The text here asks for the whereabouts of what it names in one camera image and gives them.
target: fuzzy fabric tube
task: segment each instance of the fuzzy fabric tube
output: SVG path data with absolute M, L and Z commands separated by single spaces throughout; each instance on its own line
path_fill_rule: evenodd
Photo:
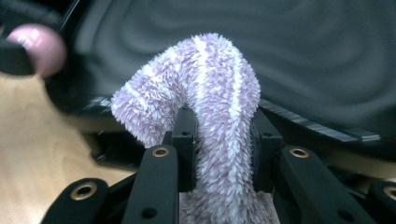
M 180 223 L 278 223 L 272 197 L 252 183 L 249 123 L 260 85 L 242 53 L 217 34 L 156 56 L 114 94 L 115 118 L 145 147 L 159 145 L 188 105 L 198 120 L 197 184 L 180 195 Z

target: blurry pink ball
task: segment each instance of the blurry pink ball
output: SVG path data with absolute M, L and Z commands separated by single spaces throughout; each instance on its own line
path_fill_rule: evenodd
M 49 77 L 59 72 L 66 60 L 66 46 L 61 37 L 49 27 L 25 24 L 11 32 L 7 40 L 22 44 L 35 72 Z

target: fuzzy sock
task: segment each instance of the fuzzy sock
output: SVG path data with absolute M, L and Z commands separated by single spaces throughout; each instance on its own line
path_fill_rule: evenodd
M 180 223 L 278 223 L 272 197 L 252 183 L 249 123 L 260 100 L 253 69 L 232 43 L 197 35 L 156 56 L 114 94 L 115 118 L 159 145 L 187 104 L 198 120 L 197 183 L 180 194 Z

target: wooden floor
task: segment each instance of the wooden floor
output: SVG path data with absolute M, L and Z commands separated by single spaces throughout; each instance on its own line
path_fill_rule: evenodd
M 39 223 L 70 183 L 98 177 L 112 185 L 130 174 L 93 162 L 41 79 L 0 74 L 0 223 Z

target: pink object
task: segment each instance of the pink object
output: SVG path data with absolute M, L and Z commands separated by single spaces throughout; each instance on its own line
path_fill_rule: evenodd
M 26 48 L 35 73 L 42 77 L 54 75 L 64 67 L 65 43 L 49 27 L 24 24 L 13 30 L 7 40 L 20 43 Z

